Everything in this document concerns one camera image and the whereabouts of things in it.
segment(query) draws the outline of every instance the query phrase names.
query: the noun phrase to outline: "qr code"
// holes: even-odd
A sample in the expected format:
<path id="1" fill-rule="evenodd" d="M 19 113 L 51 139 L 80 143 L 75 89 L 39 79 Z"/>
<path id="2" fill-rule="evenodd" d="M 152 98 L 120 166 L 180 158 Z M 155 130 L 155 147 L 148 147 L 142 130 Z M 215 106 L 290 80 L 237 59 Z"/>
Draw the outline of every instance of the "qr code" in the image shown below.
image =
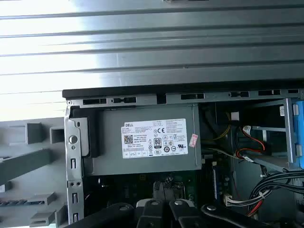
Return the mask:
<path id="1" fill-rule="evenodd" d="M 124 144 L 131 144 L 131 143 L 133 143 L 133 135 L 125 135 Z"/>

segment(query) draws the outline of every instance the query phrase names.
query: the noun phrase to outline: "ventilation slot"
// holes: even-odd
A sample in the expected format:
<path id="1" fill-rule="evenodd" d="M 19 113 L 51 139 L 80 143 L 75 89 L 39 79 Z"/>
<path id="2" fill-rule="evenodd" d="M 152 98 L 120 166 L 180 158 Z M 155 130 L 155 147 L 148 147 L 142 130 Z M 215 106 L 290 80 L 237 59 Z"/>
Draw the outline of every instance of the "ventilation slot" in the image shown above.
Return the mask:
<path id="1" fill-rule="evenodd" d="M 194 100 L 194 99 L 204 99 L 204 94 L 182 94 L 180 95 L 181 100 Z"/>
<path id="2" fill-rule="evenodd" d="M 125 104 L 127 103 L 136 103 L 136 97 L 132 96 L 132 97 L 125 97 L 125 98 L 113 98 L 112 103 L 121 103 L 124 102 Z"/>
<path id="3" fill-rule="evenodd" d="M 281 95 L 281 90 L 274 89 L 274 90 L 260 90 L 258 91 L 259 96 L 272 96 L 272 95 Z"/>
<path id="4" fill-rule="evenodd" d="M 167 103 L 166 94 L 156 94 L 156 102 L 158 105 L 166 104 Z"/>
<path id="5" fill-rule="evenodd" d="M 288 90 L 288 93 L 289 93 L 289 94 L 298 94 L 298 93 L 299 93 L 299 90 L 298 90 L 298 89 L 289 89 L 289 90 Z"/>
<path id="6" fill-rule="evenodd" d="M 83 104 L 84 104 L 84 105 L 106 104 L 106 98 L 83 100 Z"/>
<path id="7" fill-rule="evenodd" d="M 229 96 L 230 97 L 249 97 L 249 92 L 248 91 L 230 92 Z"/>

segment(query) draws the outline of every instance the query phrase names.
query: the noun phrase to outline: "cable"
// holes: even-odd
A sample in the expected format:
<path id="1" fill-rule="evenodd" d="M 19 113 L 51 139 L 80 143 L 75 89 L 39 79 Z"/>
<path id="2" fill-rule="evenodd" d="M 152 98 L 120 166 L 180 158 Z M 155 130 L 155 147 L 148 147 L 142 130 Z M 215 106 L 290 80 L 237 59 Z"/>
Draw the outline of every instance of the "cable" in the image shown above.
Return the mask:
<path id="1" fill-rule="evenodd" d="M 266 190 L 264 192 L 260 192 L 259 196 L 254 199 L 244 200 L 244 201 L 238 201 L 238 200 L 232 200 L 230 198 L 227 198 L 227 202 L 231 204 L 230 206 L 237 206 L 237 207 L 245 207 L 257 204 L 259 201 L 263 200 L 267 196 L 271 194 L 271 190 Z"/>
<path id="2" fill-rule="evenodd" d="M 263 201 L 259 201 L 257 205 L 247 214 L 248 217 L 251 217 L 255 214 L 255 212 L 258 210 L 258 208 L 262 205 Z"/>
<path id="3" fill-rule="evenodd" d="M 240 158 L 238 158 L 238 157 L 236 157 L 236 156 L 234 156 L 234 155 L 231 155 L 231 154 L 229 154 L 229 153 L 227 153 L 227 152 L 225 152 L 225 151 L 223 151 L 223 150 L 221 150 L 221 149 L 218 149 L 218 148 L 205 148 L 205 149 L 217 151 L 217 152 L 219 152 L 219 153 L 223 153 L 223 154 L 225 154 L 225 155 L 227 155 L 227 156 L 229 156 L 229 157 L 231 157 L 231 158 L 240 159 Z"/>
<path id="4" fill-rule="evenodd" d="M 249 134 L 247 134 L 246 132 L 244 132 L 243 128 L 241 128 L 241 132 L 242 132 L 247 138 L 249 138 L 249 139 L 251 139 L 251 140 L 253 140 L 253 141 L 256 141 L 256 142 L 258 142 L 259 144 L 261 144 L 262 147 L 263 147 L 263 151 L 265 150 L 265 145 L 264 145 L 264 143 L 262 143 L 262 142 L 259 141 L 258 139 L 254 138 L 254 137 L 250 136 Z"/>
<path id="5" fill-rule="evenodd" d="M 225 113 L 225 114 L 226 114 L 226 116 L 228 118 L 228 121 L 230 122 L 231 118 L 230 118 L 229 113 Z M 204 140 L 204 141 L 216 141 L 216 140 L 219 140 L 219 139 L 225 137 L 225 135 L 228 134 L 228 132 L 230 131 L 230 129 L 231 129 L 231 124 L 228 124 L 226 130 L 219 137 L 216 137 L 214 139 L 202 139 L 202 140 Z"/>
<path id="6" fill-rule="evenodd" d="M 295 193 L 303 194 L 304 187 L 288 184 L 291 181 L 291 179 L 303 178 L 303 177 L 304 177 L 304 171 L 290 171 L 287 173 L 277 173 L 277 174 L 269 175 L 268 177 L 261 180 L 254 187 L 254 189 L 252 190 L 252 192 L 250 194 L 249 200 L 255 199 L 257 197 L 257 194 L 260 191 L 265 190 L 265 189 L 272 191 L 272 190 L 276 190 L 278 188 L 283 188 L 283 189 L 290 190 Z M 275 181 L 280 181 L 280 180 L 284 180 L 284 179 L 287 179 L 287 182 L 285 184 L 275 182 Z M 260 202 L 258 202 L 257 205 L 255 207 L 253 207 L 252 209 L 250 207 L 248 207 L 247 210 L 249 211 L 249 213 L 247 215 L 253 216 L 261 205 L 262 205 L 262 200 Z"/>

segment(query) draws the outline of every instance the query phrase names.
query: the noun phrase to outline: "wire bundle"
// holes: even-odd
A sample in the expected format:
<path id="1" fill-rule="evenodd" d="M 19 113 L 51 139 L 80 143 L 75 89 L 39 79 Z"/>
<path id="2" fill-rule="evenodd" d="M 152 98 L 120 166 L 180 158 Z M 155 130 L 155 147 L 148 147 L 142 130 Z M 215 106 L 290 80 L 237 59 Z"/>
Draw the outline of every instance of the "wire bundle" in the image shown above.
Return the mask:
<path id="1" fill-rule="evenodd" d="M 225 113 L 225 114 L 226 114 L 226 116 L 228 118 L 228 122 L 230 122 L 231 118 L 230 118 L 229 113 Z M 219 137 L 216 137 L 216 138 L 213 138 L 213 139 L 202 139 L 202 140 L 204 140 L 204 141 L 216 141 L 216 140 L 219 140 L 219 139 L 225 137 L 228 134 L 228 132 L 230 131 L 230 129 L 231 129 L 231 124 L 228 124 L 226 130 L 222 134 L 220 134 Z"/>
<path id="2" fill-rule="evenodd" d="M 260 195 L 260 192 L 265 192 L 266 190 L 269 190 L 267 195 L 264 195 L 264 197 L 266 197 L 266 196 L 270 195 L 273 190 L 280 189 L 280 188 L 292 191 L 294 193 L 304 194 L 304 187 L 289 184 L 291 179 L 296 179 L 296 178 L 304 178 L 304 171 L 290 171 L 287 173 L 269 175 L 266 178 L 264 178 L 263 180 L 261 180 L 255 186 L 255 188 L 252 190 L 252 192 L 250 194 L 249 200 L 256 199 Z M 281 181 L 281 180 L 287 180 L 287 182 L 286 183 L 277 182 L 277 181 Z M 248 208 L 247 208 L 248 214 L 247 215 L 253 216 L 257 212 L 258 208 L 262 205 L 263 200 L 264 200 L 264 198 L 261 199 L 254 207 L 251 207 L 250 205 L 248 205 Z"/>
<path id="3" fill-rule="evenodd" d="M 249 134 L 247 134 L 246 132 L 244 132 L 244 130 L 243 130 L 243 127 L 237 127 L 236 128 L 236 130 L 235 130 L 235 137 L 234 137 L 234 140 L 235 140 L 235 145 L 236 145 L 236 147 L 237 147 L 237 150 L 236 150 L 236 156 L 239 158 L 239 159 L 244 159 L 243 158 L 243 156 L 241 155 L 241 151 L 252 151 L 252 152 L 257 152 L 257 153 L 261 153 L 261 150 L 260 149 L 251 149 L 251 148 L 239 148 L 239 145 L 238 145 L 238 129 L 240 129 L 241 130 L 241 132 L 247 137 L 247 138 L 249 138 L 249 139 L 251 139 L 251 140 L 253 140 L 253 141 L 256 141 L 256 142 L 258 142 L 259 144 L 261 144 L 262 145 L 262 150 L 263 151 L 265 151 L 266 150 L 266 148 L 265 148 L 265 145 L 264 145 L 264 143 L 262 142 L 262 141 L 260 141 L 260 140 L 258 140 L 258 139 L 256 139 L 256 138 L 254 138 L 254 137 L 252 137 L 252 136 L 250 136 Z"/>
<path id="4" fill-rule="evenodd" d="M 266 190 L 264 192 L 260 192 L 259 196 L 249 199 L 249 200 L 244 200 L 244 201 L 239 201 L 239 200 L 233 200 L 231 198 L 226 197 L 227 201 L 227 206 L 233 206 L 233 207 L 246 207 L 250 205 L 257 204 L 259 201 L 265 199 L 267 196 L 271 194 L 271 190 Z"/>

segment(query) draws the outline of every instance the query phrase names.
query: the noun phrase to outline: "connector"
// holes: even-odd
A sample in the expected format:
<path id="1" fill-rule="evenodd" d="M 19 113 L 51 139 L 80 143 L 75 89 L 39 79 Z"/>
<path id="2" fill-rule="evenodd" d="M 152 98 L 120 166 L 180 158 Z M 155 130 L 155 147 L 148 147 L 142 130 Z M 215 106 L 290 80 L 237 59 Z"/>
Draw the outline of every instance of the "connector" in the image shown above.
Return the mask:
<path id="1" fill-rule="evenodd" d="M 229 195 L 229 194 L 224 194 L 224 199 L 223 199 L 223 200 L 224 200 L 225 206 L 226 206 L 226 207 L 231 207 L 231 204 L 229 204 L 228 199 L 232 199 L 232 196 Z"/>

